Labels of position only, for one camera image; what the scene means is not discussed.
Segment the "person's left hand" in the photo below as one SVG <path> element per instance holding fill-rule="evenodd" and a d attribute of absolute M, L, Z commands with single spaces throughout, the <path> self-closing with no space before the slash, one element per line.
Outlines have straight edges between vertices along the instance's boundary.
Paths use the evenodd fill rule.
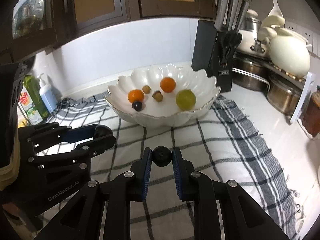
<path fill-rule="evenodd" d="M 3 209 L 9 214 L 19 217 L 23 214 L 23 211 L 15 205 L 15 203 L 6 203 L 2 205 Z"/>

